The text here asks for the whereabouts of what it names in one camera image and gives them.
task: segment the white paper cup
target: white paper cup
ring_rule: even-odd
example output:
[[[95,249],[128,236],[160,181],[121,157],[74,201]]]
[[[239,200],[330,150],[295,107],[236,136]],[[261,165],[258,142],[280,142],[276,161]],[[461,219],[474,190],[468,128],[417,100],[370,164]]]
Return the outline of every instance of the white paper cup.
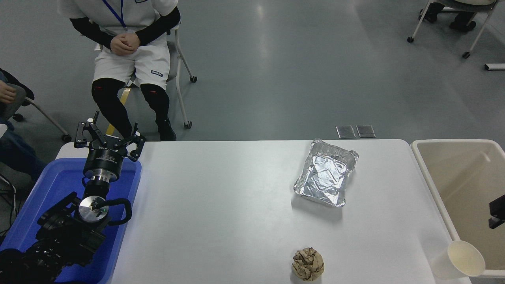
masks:
[[[480,252],[465,241],[453,241],[431,263],[431,271],[440,279],[479,276],[486,263]]]

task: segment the white plastic bin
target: white plastic bin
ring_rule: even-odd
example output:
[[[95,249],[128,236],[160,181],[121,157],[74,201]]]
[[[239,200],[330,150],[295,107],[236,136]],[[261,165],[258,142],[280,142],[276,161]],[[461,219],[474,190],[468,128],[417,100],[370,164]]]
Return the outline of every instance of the white plastic bin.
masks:
[[[417,140],[412,151],[453,240],[484,256],[481,277],[505,278],[505,224],[490,229],[489,202],[505,194],[505,153],[491,140]]]

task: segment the brown paper ball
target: brown paper ball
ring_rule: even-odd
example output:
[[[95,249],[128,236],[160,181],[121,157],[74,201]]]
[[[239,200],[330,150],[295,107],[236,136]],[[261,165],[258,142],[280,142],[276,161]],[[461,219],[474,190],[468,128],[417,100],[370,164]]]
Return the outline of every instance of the brown paper ball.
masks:
[[[323,257],[313,248],[296,251],[292,266],[294,274],[303,281],[314,281],[324,272]]]

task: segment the metal floor plate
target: metal floor plate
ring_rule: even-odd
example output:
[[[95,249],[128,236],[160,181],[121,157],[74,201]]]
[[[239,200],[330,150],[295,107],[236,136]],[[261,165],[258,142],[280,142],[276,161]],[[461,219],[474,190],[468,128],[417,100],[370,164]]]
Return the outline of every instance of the metal floor plate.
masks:
[[[354,129],[350,125],[337,126],[337,133],[340,139],[356,138]]]
[[[371,125],[356,125],[361,138],[375,138],[374,128]]]

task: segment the gray floor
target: gray floor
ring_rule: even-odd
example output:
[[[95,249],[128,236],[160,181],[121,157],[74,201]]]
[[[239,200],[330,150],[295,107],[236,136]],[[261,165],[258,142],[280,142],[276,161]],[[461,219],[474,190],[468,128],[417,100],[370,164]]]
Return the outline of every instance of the gray floor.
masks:
[[[377,138],[485,138],[505,146],[505,7],[498,5],[472,55],[477,30],[449,29],[454,14],[414,31],[424,0],[181,1],[181,45],[198,82],[181,78],[191,130],[183,129],[175,84],[170,117],[179,140],[338,138],[337,125],[372,124]],[[56,1],[0,2],[0,66],[74,135],[91,117],[95,44],[56,13]],[[477,28],[484,16],[476,17]],[[138,91],[130,119],[158,139]],[[61,133],[33,107],[17,132],[49,162]],[[107,123],[101,119],[105,130]],[[20,188],[28,176],[0,167]]]

